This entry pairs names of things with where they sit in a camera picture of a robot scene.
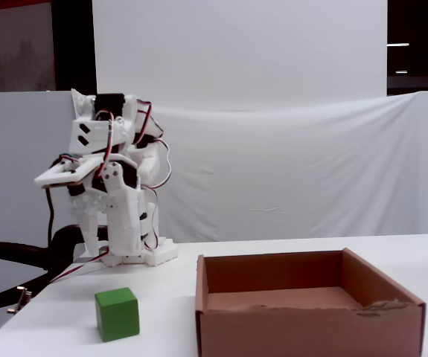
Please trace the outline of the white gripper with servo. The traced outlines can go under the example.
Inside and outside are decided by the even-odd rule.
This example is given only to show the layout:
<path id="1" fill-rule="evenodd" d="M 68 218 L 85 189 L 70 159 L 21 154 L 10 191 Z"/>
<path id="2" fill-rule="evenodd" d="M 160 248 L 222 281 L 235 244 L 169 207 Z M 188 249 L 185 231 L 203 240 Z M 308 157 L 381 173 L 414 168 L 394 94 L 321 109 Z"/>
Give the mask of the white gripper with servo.
<path id="1" fill-rule="evenodd" d="M 66 157 L 66 188 L 90 257 L 98 255 L 98 213 L 106 212 L 109 250 L 133 257 L 141 251 L 137 166 L 125 158 Z"/>

